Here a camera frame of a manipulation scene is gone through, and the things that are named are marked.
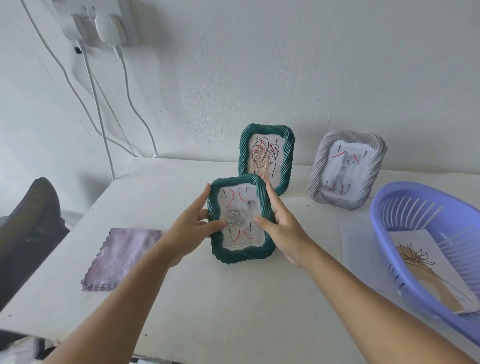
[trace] wall socket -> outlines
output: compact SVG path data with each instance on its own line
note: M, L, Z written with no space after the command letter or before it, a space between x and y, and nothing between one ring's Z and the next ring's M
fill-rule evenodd
M72 15L80 16L85 23L92 23L93 27L86 27L87 32L90 33L95 29L97 14L114 14L120 19L127 35L127 42L122 46L134 47L140 44L129 0L52 0L52 5L64 33L72 24Z

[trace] picture frame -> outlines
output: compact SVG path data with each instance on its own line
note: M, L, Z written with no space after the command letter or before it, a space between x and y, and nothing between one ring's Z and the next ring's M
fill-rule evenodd
M383 158L385 141L373 134L333 130L322 139L313 164L313 200L345 210L365 204Z
M240 138L239 176L257 174L280 196L290 183L294 145L295 135L287 126L248 125Z
M209 221L220 219L227 221L225 229L211 236L213 255L226 264L265 259L272 255L276 248L272 238L254 221L254 217L260 215L275 222L265 181L256 174L246 174L217 179L211 186L207 201ZM244 246L240 244L242 239L246 244L256 245Z

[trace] white wall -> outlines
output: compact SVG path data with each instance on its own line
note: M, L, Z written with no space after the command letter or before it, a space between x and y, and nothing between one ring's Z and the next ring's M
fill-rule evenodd
M26 3L95 115L81 56L49 1ZM161 156L234 161L241 131L255 122L293 129L295 164L312 164L326 132L349 129L386 140L384 168L480 173L477 0L131 4L143 41L125 51L133 101ZM109 183L103 142L19 2L0 10L0 215L42 175L62 208L83 213ZM90 56L130 141L152 155L126 105L120 64L109 50ZM111 149L119 169L129 156Z

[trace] plastic basket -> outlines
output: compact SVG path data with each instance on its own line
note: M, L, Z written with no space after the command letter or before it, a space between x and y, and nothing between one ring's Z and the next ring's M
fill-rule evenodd
M480 211L424 184L393 182L373 199L370 217L382 259L402 297L480 346L480 312L457 315L436 300L410 273L388 235L388 231L426 229L480 298Z

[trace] microfiber cloth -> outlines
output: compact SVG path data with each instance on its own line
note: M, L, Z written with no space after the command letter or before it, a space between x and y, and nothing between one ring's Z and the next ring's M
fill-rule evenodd
M114 290L161 237L160 230L112 228L82 280L82 290Z

